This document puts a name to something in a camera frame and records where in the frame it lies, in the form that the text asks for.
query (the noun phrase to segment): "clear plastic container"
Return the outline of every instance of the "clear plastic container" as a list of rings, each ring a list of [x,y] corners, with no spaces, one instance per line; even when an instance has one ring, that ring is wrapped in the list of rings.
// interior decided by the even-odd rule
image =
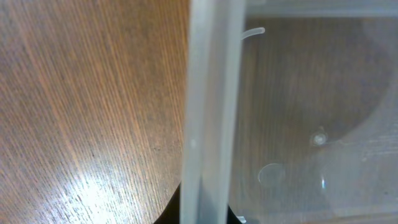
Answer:
[[[182,223],[398,223],[398,1],[222,2],[192,4]]]

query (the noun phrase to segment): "wooden surface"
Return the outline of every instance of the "wooden surface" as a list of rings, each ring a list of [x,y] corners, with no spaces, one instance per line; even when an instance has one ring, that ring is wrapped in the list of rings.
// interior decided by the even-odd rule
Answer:
[[[346,208],[375,201],[396,204],[398,190],[387,197],[391,191],[385,189],[398,179],[377,178],[398,169],[398,126],[384,139],[370,138],[398,124],[398,117],[391,116],[398,114],[392,111],[398,108],[396,93],[389,105],[394,106],[381,106],[390,89],[398,87],[392,81],[398,75],[396,24],[383,18],[248,22],[247,29],[265,27],[266,33],[243,43],[229,198],[237,215],[261,223],[297,223],[306,220],[300,212],[309,214],[307,221],[338,217],[336,209],[345,202]],[[382,112],[372,118],[377,125],[363,126],[376,109]],[[320,127],[336,144],[310,143]],[[341,139],[360,143],[342,145]],[[373,149],[389,150],[389,155],[362,163],[362,155]],[[259,177],[268,164],[280,164],[280,169]],[[330,193],[333,184],[345,182],[352,185],[335,186],[339,192]]]
[[[189,1],[0,2],[0,223],[151,223],[180,182]]]

